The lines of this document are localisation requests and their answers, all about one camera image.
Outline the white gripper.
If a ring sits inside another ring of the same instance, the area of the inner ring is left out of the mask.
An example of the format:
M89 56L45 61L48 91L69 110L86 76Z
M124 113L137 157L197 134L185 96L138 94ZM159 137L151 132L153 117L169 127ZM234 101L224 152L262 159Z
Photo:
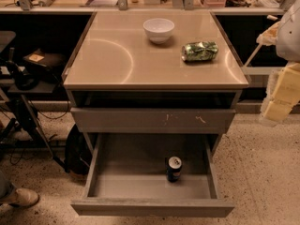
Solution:
M289 115L291 107L299 101L300 64L289 62L281 69L274 69L269 75L259 122L264 126L276 126Z

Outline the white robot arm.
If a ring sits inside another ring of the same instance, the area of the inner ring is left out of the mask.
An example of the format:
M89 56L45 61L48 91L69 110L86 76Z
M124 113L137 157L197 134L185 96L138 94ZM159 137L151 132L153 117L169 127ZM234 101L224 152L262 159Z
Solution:
M300 101L300 0L295 0L281 20L261 33L256 42L275 45L277 56L287 61L284 68L271 71L261 106L260 123L274 127Z

